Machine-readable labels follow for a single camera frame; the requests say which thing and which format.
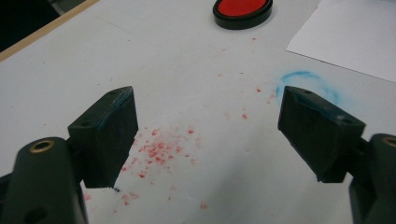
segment blue ink mark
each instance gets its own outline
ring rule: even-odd
[[[285,86],[303,88],[316,93],[334,105],[339,104],[339,94],[323,78],[309,71],[296,71],[286,74],[276,85],[276,101],[282,103]]]

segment white table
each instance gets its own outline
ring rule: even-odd
[[[84,189],[90,223],[352,223],[350,176],[316,181],[277,130],[276,90],[322,94],[364,121],[368,140],[396,134],[396,84],[285,51],[316,0],[275,0],[244,31],[219,28],[214,4],[101,0],[3,60],[0,175],[24,145],[67,138],[104,93],[133,86],[137,142],[120,192]],[[173,158],[149,163],[144,147],[158,144]]]

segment red crumbs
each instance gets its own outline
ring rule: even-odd
[[[88,201],[88,200],[90,200],[90,199],[92,199],[91,195],[88,194],[88,193],[85,193],[85,194],[84,194],[84,201]]]
[[[267,104],[271,104],[271,101],[273,101],[275,98],[276,98],[276,92],[272,91],[270,97],[268,97]]]
[[[129,205],[131,203],[131,200],[135,200],[138,197],[139,197],[139,195],[137,195],[133,192],[130,192],[129,194],[123,194],[121,198],[125,205]]]
[[[207,209],[207,203],[201,202],[201,209]]]
[[[121,171],[144,179],[154,172],[170,172],[172,164],[181,158],[190,159],[191,150],[201,147],[202,137],[192,126],[145,128],[139,131],[135,141],[138,143],[133,145],[132,150],[138,154],[130,157]]]

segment paper sheet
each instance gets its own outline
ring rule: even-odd
[[[396,82],[396,1],[322,0],[287,50]]]

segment screw hole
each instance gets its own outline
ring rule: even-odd
[[[52,140],[43,140],[40,142],[35,143],[30,147],[30,152],[31,153],[41,153],[45,152],[47,150],[50,150],[53,145],[55,145],[55,142]]]
[[[394,137],[385,137],[382,139],[386,144],[396,147],[396,138]]]
[[[43,149],[45,147],[48,147],[50,145],[50,142],[40,142],[37,145],[35,145],[35,149]]]
[[[47,216],[47,210],[44,207],[37,207],[26,214],[24,223],[36,224]]]

